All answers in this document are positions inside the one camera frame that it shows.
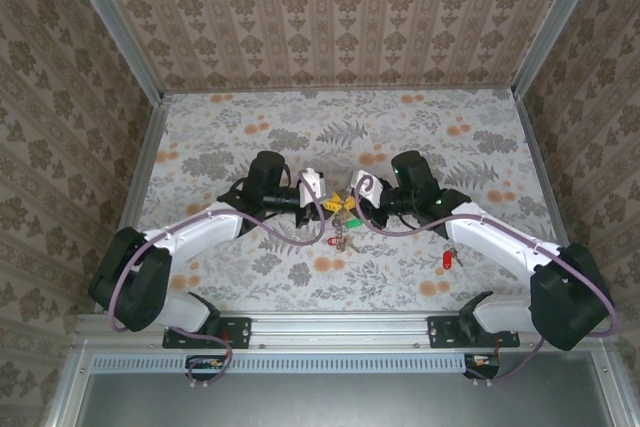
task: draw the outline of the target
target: floral wallpaper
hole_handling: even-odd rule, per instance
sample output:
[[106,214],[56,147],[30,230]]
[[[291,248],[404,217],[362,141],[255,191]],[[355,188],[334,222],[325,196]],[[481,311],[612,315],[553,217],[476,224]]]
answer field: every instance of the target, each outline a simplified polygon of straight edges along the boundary
[[610,283],[640,392],[640,0],[580,0],[525,104],[569,234]]
[[38,425],[150,106],[89,0],[0,0],[0,424]]
[[508,85],[552,0],[115,0],[173,92]]
[[[140,227],[196,213],[246,175],[260,150],[282,153],[298,172],[325,174],[343,189],[354,169],[395,183],[390,161],[416,149],[441,185],[468,193],[495,216],[543,239],[553,231],[511,92],[376,90],[175,94],[170,102]],[[297,239],[292,216],[268,221]],[[391,229],[406,229],[394,220]],[[297,248],[254,229],[173,266],[170,287],[225,310],[372,311],[459,309],[487,288],[523,285],[480,254],[457,246],[461,263],[443,268],[447,241],[434,234],[388,238],[349,230],[344,253],[323,240]]]

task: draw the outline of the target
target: red object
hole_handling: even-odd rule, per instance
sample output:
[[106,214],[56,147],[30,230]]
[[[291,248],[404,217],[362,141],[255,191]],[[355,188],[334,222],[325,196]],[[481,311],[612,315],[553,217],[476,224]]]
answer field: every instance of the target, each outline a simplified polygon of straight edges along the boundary
[[453,256],[451,255],[450,250],[445,250],[444,254],[442,254],[442,268],[444,270],[449,270],[451,268],[451,261]]

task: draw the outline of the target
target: purple cable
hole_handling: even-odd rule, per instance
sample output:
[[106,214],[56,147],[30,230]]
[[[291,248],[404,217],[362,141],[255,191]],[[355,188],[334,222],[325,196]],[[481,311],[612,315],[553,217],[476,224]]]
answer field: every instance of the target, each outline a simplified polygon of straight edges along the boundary
[[[236,215],[238,217],[242,217],[243,219],[248,220],[249,222],[253,222],[255,225],[266,230],[268,233],[270,233],[274,237],[277,237],[278,239],[284,242],[287,242],[291,245],[304,247],[307,245],[315,244],[317,241],[319,241],[324,235],[326,219],[324,218],[324,212],[322,210],[322,206],[320,205],[320,201],[316,198],[316,196],[313,193],[313,189],[311,188],[307,180],[303,177],[302,175],[303,173],[304,173],[304,170],[301,170],[300,172],[298,172],[298,178],[300,179],[300,182],[302,182],[302,185],[304,185],[305,188],[309,191],[309,194],[311,195],[311,200],[313,201],[313,205],[315,205],[316,210],[318,211],[318,215],[320,216],[320,232],[318,232],[318,235],[316,235],[311,240],[289,239],[288,237],[285,237],[280,232],[274,230],[273,228],[269,227],[268,225],[256,219],[255,217],[252,217],[249,214],[245,214],[244,212],[239,212],[235,209],[220,209],[213,212],[203,212],[200,215],[187,219],[184,222],[181,222],[173,226],[171,229],[167,230],[166,232],[163,232],[162,234],[157,235],[153,239],[143,244],[142,247],[140,247],[136,251],[136,253],[131,256],[127,264],[124,266],[124,269],[122,269],[122,273],[120,274],[120,277],[116,282],[116,286],[113,289],[113,293],[111,294],[111,300],[109,301],[108,315],[109,315],[109,324],[111,325],[111,329],[114,330],[115,332],[126,332],[128,330],[126,327],[118,327],[116,325],[116,318],[115,318],[116,304],[118,303],[118,297],[120,296],[120,291],[122,290],[122,286],[124,285],[124,282],[127,279],[129,272],[131,272],[131,269],[136,264],[136,262],[140,259],[142,254],[144,254],[147,250],[149,250],[156,242],[159,242],[160,240],[166,238],[167,234],[169,235],[176,234],[177,232],[184,229],[185,227],[195,224],[196,222],[200,222],[203,219],[219,217],[221,215]],[[219,339],[216,340],[215,338],[209,337],[209,336],[207,336],[207,338],[209,340],[215,340],[216,342],[219,340]]]
[[[179,333],[180,335],[184,335],[185,337],[190,337],[192,339],[211,340],[213,342],[217,342],[218,344],[222,345],[225,348],[227,352],[227,361],[224,363],[224,365],[222,366],[220,371],[215,375],[215,377],[213,377],[211,380],[206,381],[208,385],[218,382],[231,366],[231,361],[233,360],[233,349],[231,348],[231,344],[229,344],[229,342],[227,342],[226,340],[223,340],[219,337],[214,337],[213,335],[194,334],[193,332],[187,332],[186,330],[180,329],[178,327],[171,327],[171,330]],[[193,378],[193,368],[196,365],[202,364],[203,362],[206,362],[206,361],[207,359],[197,359],[189,364],[189,367],[187,368],[187,377],[191,382],[199,382]]]
[[382,235],[387,235],[389,237],[406,237],[408,235],[417,234],[418,232],[422,232],[424,230],[431,230],[434,227],[437,227],[438,225],[444,224],[445,222],[449,222],[451,220],[476,220],[476,221],[480,221],[481,223],[488,224],[494,227],[495,229],[499,230],[500,232],[507,234],[508,236],[523,243],[526,247],[530,249],[534,249],[534,253],[537,251],[543,256],[547,257],[548,259],[553,260],[556,264],[558,264],[560,267],[566,270],[569,274],[571,274],[580,282],[582,282],[584,285],[586,285],[589,288],[589,290],[591,290],[591,292],[593,292],[595,296],[598,297],[600,302],[602,302],[602,304],[607,309],[607,312],[609,313],[609,317],[611,318],[611,325],[607,330],[604,330],[602,332],[592,332],[591,334],[589,334],[589,337],[608,337],[610,335],[615,334],[618,331],[618,326],[619,326],[618,315],[616,314],[613,304],[607,298],[604,292],[602,292],[593,282],[591,282],[584,275],[582,275],[576,269],[571,267],[568,263],[566,263],[564,260],[559,258],[557,255],[553,254],[552,252],[549,252],[545,248],[539,247],[535,242],[529,240],[525,236],[512,231],[511,229],[503,226],[498,222],[495,222],[492,219],[487,219],[481,215],[474,215],[474,214],[451,215],[449,217],[445,217],[445,218],[430,222],[415,230],[407,230],[405,232],[388,232],[382,229],[378,229],[375,225],[373,225],[369,221],[369,219],[366,218],[366,216],[362,212],[362,208],[360,208],[360,189],[363,187],[364,182],[368,182],[368,186],[366,188],[366,190],[368,191],[373,186],[373,178],[370,175],[365,175],[358,181],[355,188],[355,192],[354,192],[354,199],[356,201],[356,210],[358,211],[360,220],[362,220],[362,222],[374,232],[377,232],[378,234],[382,234]]
[[478,372],[477,370],[474,370],[474,369],[470,369],[469,367],[467,367],[467,372],[471,372],[473,375],[475,375],[479,379],[486,380],[487,382],[501,382],[503,380],[507,380],[508,378],[513,377],[518,372],[520,372],[522,369],[524,369],[525,365],[527,365],[529,363],[529,361],[536,356],[536,354],[540,351],[540,349],[542,348],[543,345],[544,345],[544,339],[540,339],[540,342],[538,342],[536,344],[536,346],[533,348],[533,350],[531,352],[529,352],[529,355],[527,355],[527,357],[522,362],[520,362],[520,365],[518,365],[515,369],[507,372],[506,374],[501,375],[500,377],[495,377],[493,379],[487,379],[480,372]]

